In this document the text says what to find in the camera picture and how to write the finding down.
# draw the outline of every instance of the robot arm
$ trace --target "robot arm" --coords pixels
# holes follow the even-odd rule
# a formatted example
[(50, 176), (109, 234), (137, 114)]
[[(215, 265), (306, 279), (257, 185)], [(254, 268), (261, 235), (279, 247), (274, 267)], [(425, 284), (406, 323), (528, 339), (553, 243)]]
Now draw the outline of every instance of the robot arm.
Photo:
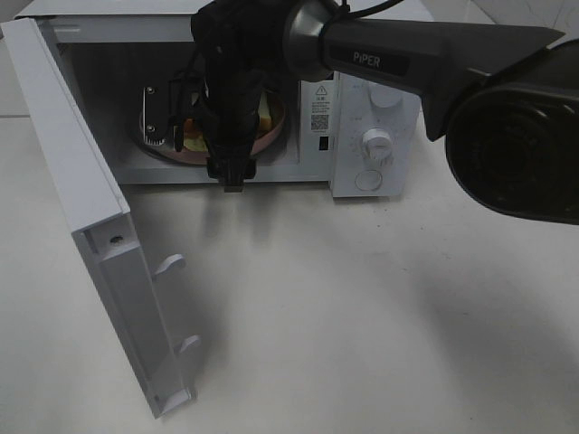
[(248, 144), (260, 74), (283, 67), (317, 81), (341, 71), (419, 95), (429, 139), (447, 135), (451, 169), (479, 202), (579, 223), (579, 42), (548, 49), (558, 31), (351, 19), (328, 0), (216, 0), (192, 30), (213, 71), (203, 121), (213, 131), (210, 175), (226, 187), (255, 173)]

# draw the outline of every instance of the microwave door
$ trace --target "microwave door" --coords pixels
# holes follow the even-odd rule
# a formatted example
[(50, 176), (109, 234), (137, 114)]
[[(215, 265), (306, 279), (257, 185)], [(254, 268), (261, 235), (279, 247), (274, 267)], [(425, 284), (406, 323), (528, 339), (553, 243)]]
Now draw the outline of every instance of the microwave door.
[(59, 70), (50, 28), (20, 19), (2, 30), (71, 236), (159, 417), (192, 398), (179, 355), (197, 341), (171, 341), (156, 294), (157, 277), (183, 258), (149, 269), (128, 204)]

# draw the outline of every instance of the microwave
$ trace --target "microwave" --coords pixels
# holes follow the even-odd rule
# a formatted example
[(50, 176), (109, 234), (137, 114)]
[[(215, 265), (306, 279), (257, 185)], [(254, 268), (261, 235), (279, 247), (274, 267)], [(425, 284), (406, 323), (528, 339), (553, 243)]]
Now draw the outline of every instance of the microwave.
[[(155, 417), (194, 398), (179, 358), (202, 337), (194, 330), (175, 344), (167, 332), (159, 281), (185, 258), (147, 264), (119, 185), (215, 182), (203, 143), (193, 137), (176, 155), (144, 134), (156, 127), (147, 119), (161, 109), (158, 95), (171, 95), (187, 63), (190, 17), (206, 3), (36, 0), (2, 25), (71, 235)], [(432, 20), (419, 0), (384, 15)], [(326, 183), (334, 197), (401, 194), (417, 96), (340, 73), (316, 83), (288, 77), (266, 89), (270, 125), (256, 138), (257, 174), (248, 184)]]

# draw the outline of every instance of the qr code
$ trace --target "qr code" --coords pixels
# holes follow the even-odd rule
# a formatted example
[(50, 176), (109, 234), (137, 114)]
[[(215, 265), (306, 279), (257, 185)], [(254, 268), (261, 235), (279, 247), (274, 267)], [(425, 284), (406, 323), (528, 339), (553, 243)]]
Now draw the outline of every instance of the qr code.
[(311, 115), (312, 131), (329, 129), (329, 115)]

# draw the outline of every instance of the white table surface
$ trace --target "white table surface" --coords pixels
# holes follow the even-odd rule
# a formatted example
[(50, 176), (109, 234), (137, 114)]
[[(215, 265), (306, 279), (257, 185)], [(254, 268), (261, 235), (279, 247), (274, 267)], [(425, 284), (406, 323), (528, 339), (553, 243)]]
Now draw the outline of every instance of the white table surface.
[[(23, 107), (7, 62), (0, 117)], [(579, 432), (579, 228), (474, 203), (423, 125), (397, 200), (125, 189), (151, 264), (187, 256), (164, 308), (204, 337), (198, 401), (161, 420), (28, 118), (0, 118), (0, 181), (3, 434)]]

